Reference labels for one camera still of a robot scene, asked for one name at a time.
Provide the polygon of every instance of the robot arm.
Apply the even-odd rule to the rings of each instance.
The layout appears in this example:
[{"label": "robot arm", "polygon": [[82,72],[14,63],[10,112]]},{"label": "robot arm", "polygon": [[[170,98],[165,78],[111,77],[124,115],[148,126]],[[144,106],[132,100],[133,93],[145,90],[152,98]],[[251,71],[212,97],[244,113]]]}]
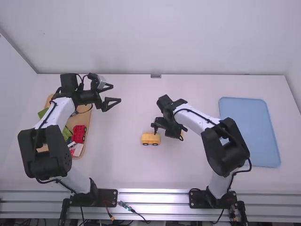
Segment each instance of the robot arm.
[{"label": "robot arm", "polygon": [[[229,190],[233,172],[250,157],[236,123],[231,118],[220,120],[210,117],[194,109],[187,101],[172,101],[168,95],[160,97],[157,105],[163,117],[157,117],[151,124],[155,133],[158,128],[163,128],[165,136],[179,139],[181,130],[187,131],[188,127],[202,137],[208,163],[213,169],[208,190],[215,199],[222,198]],[[222,144],[222,139],[229,141]]]},{"label": "robot arm", "polygon": [[[72,166],[72,157],[62,131],[77,106],[94,104],[103,112],[121,102],[120,98],[106,97],[102,101],[99,93],[113,88],[104,77],[88,74],[90,90],[83,90],[83,79],[77,82],[77,74],[61,74],[61,87],[50,101],[50,107],[33,129],[20,131],[18,142],[25,173],[39,183],[57,182],[76,194],[97,196],[97,187],[92,179],[83,176]],[[48,151],[37,152],[37,148],[48,145]]]}]

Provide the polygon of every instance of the wooden tray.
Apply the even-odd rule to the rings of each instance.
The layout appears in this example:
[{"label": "wooden tray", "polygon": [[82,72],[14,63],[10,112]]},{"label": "wooden tray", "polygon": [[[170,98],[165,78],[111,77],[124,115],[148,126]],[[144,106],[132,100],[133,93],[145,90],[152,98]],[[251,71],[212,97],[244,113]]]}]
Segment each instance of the wooden tray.
[{"label": "wooden tray", "polygon": [[[44,108],[50,107],[49,101],[51,100],[52,96],[53,96],[53,94],[51,94],[51,95],[48,96]],[[91,107],[91,105],[86,105],[86,106],[81,105],[81,106],[78,106],[77,111],[78,112],[85,112],[85,111],[89,110],[90,107]],[[70,117],[68,119],[67,123],[66,123],[66,127],[71,132],[73,132],[73,127],[76,126],[76,125],[84,125],[87,128],[86,135],[85,135],[86,139],[85,139],[85,142],[84,142],[83,149],[81,150],[80,156],[79,157],[72,156],[73,159],[79,159],[84,154],[84,152],[85,152],[86,142],[87,142],[87,136],[88,136],[88,131],[89,131],[91,112],[92,111],[88,111],[88,112],[83,113],[83,114],[74,115],[74,116]],[[38,150],[38,152],[47,151],[48,150],[48,146],[44,145],[42,148],[39,148],[37,150]]]}]

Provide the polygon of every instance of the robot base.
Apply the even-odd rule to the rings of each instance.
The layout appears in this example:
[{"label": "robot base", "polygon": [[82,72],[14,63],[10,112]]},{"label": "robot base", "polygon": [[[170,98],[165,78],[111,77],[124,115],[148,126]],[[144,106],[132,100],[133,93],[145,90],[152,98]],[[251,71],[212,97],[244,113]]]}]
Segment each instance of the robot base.
[{"label": "robot base", "polygon": [[192,209],[230,209],[237,203],[236,193],[230,191],[221,199],[215,197],[208,190],[191,189],[189,191],[189,206]]},{"label": "robot base", "polygon": [[116,189],[98,189],[95,200],[89,194],[75,194],[70,197],[70,206],[81,207],[116,207],[118,191]]}]

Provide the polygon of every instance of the black cable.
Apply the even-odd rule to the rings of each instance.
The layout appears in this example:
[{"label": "black cable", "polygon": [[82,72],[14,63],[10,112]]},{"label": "black cable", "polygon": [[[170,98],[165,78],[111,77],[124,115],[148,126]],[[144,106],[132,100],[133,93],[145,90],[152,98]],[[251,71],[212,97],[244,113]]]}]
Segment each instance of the black cable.
[{"label": "black cable", "polygon": [[84,84],[84,79],[81,78],[81,76],[79,74],[76,74],[77,76],[79,76],[80,80],[81,80],[81,83]]},{"label": "black cable", "polygon": [[126,224],[126,226],[129,226],[131,223],[133,223],[134,220],[132,220],[130,223]]},{"label": "black cable", "polygon": [[78,112],[77,110],[75,111],[76,114],[83,114],[86,113],[88,111],[90,111],[93,108],[93,104],[91,104],[91,107],[89,108],[89,110],[86,110],[85,112]]},{"label": "black cable", "polygon": [[140,217],[143,218],[142,222],[144,222],[144,223],[146,223],[146,224],[150,224],[150,223],[151,223],[149,220],[146,220],[140,213],[137,213],[137,212],[135,211],[135,214],[137,214],[137,215],[139,215]]},{"label": "black cable", "polygon": [[83,222],[80,223],[79,226],[81,226],[82,224],[86,223],[88,220],[84,220]]},{"label": "black cable", "polygon": [[212,223],[212,224],[214,224],[214,225],[217,224],[217,223],[220,221],[220,219],[221,219],[222,214],[224,213],[224,211],[225,211],[225,209],[222,209],[222,212],[221,212],[220,216],[218,217],[217,221],[215,221],[215,222],[210,221],[210,223]]},{"label": "black cable", "polygon": [[85,218],[84,218],[84,212],[83,212],[83,208],[80,207],[80,212],[81,212],[81,217],[82,217],[82,220],[83,220],[83,224],[85,226]]},{"label": "black cable", "polygon": [[230,181],[230,184],[228,186],[228,189],[227,189],[227,192],[231,189],[231,185],[233,183],[233,179],[234,177],[238,174],[238,173],[246,173],[246,172],[250,172],[252,170],[252,163],[251,163],[251,160],[250,158],[247,159],[248,162],[249,162],[249,169],[246,169],[246,170],[239,170],[239,171],[236,171],[234,173],[232,173],[232,178],[231,178],[231,181]]}]

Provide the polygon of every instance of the white wall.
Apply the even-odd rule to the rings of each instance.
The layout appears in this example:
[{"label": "white wall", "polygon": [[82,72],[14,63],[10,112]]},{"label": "white wall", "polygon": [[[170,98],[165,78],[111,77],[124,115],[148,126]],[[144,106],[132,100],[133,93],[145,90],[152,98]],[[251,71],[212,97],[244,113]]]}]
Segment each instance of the white wall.
[{"label": "white wall", "polygon": [[286,74],[300,100],[300,9],[299,0],[0,0],[0,27],[40,73]]},{"label": "white wall", "polygon": [[17,139],[22,112],[37,74],[0,34],[0,165],[12,140]]}]

